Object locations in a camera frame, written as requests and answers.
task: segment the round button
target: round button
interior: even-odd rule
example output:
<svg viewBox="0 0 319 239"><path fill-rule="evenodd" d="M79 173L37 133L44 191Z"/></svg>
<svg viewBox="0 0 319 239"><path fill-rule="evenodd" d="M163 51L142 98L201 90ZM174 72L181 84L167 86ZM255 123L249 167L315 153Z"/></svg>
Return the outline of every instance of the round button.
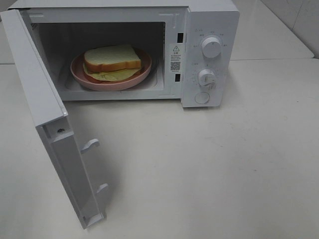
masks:
<svg viewBox="0 0 319 239"><path fill-rule="evenodd" d="M209 101L209 98L210 98L209 93L201 92L195 96L195 101L199 104L205 104Z"/></svg>
<svg viewBox="0 0 319 239"><path fill-rule="evenodd" d="M199 85L203 87L213 86L214 84L216 84L216 81L217 81L217 77L215 76L215 73L209 69L204 69L200 71L197 77L198 77Z"/></svg>
<svg viewBox="0 0 319 239"><path fill-rule="evenodd" d="M217 36L210 36L206 38L201 47L204 56L214 58L221 53L221 40Z"/></svg>

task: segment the qr code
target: qr code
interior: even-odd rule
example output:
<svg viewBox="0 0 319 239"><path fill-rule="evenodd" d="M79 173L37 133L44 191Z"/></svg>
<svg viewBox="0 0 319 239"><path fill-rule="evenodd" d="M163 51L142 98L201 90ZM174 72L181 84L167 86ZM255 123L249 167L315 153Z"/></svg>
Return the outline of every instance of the qr code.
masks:
<svg viewBox="0 0 319 239"><path fill-rule="evenodd" d="M179 71L180 70L180 61L175 61L170 63L171 71Z"/></svg>

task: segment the microwave door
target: microwave door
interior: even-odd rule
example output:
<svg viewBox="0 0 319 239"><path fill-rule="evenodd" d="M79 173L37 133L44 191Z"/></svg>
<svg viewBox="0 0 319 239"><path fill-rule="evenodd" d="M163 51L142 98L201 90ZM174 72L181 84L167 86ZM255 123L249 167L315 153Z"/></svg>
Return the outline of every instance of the microwave door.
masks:
<svg viewBox="0 0 319 239"><path fill-rule="evenodd" d="M81 156L99 142L90 140L81 149L77 145L68 113L21 12L5 11L1 18L35 128L82 227L86 228L105 216L104 198L108 185L92 187Z"/></svg>

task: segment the control panel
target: control panel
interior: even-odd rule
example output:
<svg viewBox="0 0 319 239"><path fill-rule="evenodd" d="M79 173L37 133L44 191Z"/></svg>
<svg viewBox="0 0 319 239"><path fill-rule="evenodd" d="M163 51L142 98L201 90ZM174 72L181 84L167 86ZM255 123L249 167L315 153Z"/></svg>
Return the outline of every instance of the control panel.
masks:
<svg viewBox="0 0 319 239"><path fill-rule="evenodd" d="M183 107L219 106L239 12L191 12L187 27Z"/></svg>

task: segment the pink plate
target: pink plate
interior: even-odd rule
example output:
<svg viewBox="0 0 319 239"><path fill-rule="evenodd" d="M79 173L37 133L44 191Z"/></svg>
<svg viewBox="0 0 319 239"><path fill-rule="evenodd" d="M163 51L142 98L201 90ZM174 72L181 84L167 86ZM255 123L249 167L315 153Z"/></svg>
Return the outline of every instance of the pink plate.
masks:
<svg viewBox="0 0 319 239"><path fill-rule="evenodd" d="M122 81L105 81L102 83L93 83L86 79L83 71L84 53L75 57L71 63L71 72L74 78L82 86L94 90L94 91L122 91L137 85L142 82L150 73L152 66L152 59L145 51L134 48L136 54L139 56L142 62L142 69L138 74L122 80Z"/></svg>

